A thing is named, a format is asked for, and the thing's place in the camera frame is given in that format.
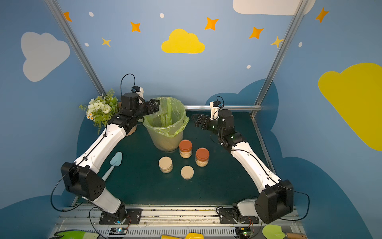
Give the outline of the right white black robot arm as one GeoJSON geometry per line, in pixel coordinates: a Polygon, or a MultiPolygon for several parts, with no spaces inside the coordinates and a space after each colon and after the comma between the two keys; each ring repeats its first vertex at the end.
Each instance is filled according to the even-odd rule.
{"type": "Polygon", "coordinates": [[[235,130],[230,110],[219,110],[211,115],[192,115],[196,127],[217,135],[219,143],[243,166],[254,181],[259,196],[233,205],[236,219],[259,217],[265,224],[291,213],[294,206],[293,185],[282,181],[252,150],[249,142],[235,130]]]}

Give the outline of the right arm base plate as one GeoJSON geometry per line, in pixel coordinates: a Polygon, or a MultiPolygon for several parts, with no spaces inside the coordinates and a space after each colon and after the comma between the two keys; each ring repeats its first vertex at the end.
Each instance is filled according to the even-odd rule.
{"type": "Polygon", "coordinates": [[[236,208],[217,207],[216,212],[221,224],[259,224],[259,218],[243,216],[236,208]]]}

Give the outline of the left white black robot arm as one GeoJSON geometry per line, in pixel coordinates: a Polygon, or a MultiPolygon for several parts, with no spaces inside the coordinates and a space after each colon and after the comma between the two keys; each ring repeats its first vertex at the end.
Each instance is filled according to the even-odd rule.
{"type": "Polygon", "coordinates": [[[106,125],[102,135],[73,163],[61,167],[63,182],[68,192],[89,200],[104,212],[124,214],[122,202],[105,187],[105,181],[98,175],[104,161],[144,116],[157,113],[160,100],[144,100],[138,93],[126,93],[121,97],[121,109],[106,125]]]}

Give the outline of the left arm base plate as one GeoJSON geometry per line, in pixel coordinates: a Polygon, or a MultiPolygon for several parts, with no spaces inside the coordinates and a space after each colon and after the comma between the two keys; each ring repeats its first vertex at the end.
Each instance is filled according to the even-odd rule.
{"type": "Polygon", "coordinates": [[[105,211],[101,212],[101,218],[99,220],[100,225],[138,225],[140,223],[140,218],[142,214],[142,209],[125,209],[123,213],[122,210],[117,211],[115,214],[111,214],[105,211]]]}

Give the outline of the beige jar lid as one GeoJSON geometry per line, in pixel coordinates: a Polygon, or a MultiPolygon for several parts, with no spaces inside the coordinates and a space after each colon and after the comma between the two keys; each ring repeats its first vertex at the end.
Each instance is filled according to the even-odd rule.
{"type": "Polygon", "coordinates": [[[190,180],[193,178],[194,176],[194,169],[191,167],[191,166],[184,166],[182,169],[181,169],[181,176],[182,178],[186,179],[186,180],[190,180]]]}

